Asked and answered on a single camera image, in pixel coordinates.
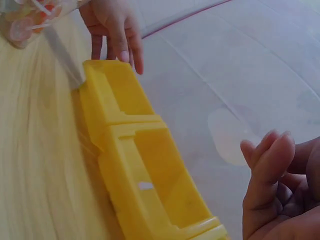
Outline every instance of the clear plastic bag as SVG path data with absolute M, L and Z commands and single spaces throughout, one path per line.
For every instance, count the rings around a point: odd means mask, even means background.
M 53 21 L 90 0 L 0 0 L 0 31 L 24 48 Z

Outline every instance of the rectangular hole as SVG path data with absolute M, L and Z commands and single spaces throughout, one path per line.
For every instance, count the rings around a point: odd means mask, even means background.
M 182 229 L 211 217 L 168 129 L 138 131 L 134 142 L 173 225 Z
M 133 79 L 134 73 L 119 64 L 112 66 L 112 71 L 106 70 L 107 81 L 112 89 L 120 111 L 128 115 L 153 115 L 154 111 L 148 98 Z

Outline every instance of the adult hand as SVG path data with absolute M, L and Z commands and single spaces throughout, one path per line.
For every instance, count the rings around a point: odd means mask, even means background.
M 251 179 L 243 200 L 244 240 L 315 240 L 320 235 L 320 139 L 295 145 L 276 131 L 241 143 Z
M 92 59 L 100 59 L 103 36 L 107 38 L 106 59 L 116 57 L 143 74 L 143 45 L 139 25 L 127 0 L 91 0 L 79 8 L 91 33 Z

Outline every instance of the white surface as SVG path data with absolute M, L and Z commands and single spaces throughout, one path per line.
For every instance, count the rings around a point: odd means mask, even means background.
M 133 3 L 145 28 L 196 0 Z M 233 240 L 242 239 L 250 177 L 241 138 L 258 142 L 278 129 L 303 142 L 320 133 L 319 13 L 315 0 L 233 0 L 143 41 L 139 80 Z

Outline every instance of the yellow plastic block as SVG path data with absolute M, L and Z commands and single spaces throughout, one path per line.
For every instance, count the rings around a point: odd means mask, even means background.
M 105 126 L 162 120 L 152 109 L 129 64 L 88 60 L 83 66 L 86 81 L 79 92 L 93 143 L 99 142 Z
M 163 122 L 109 126 L 102 177 L 126 240 L 226 240 Z

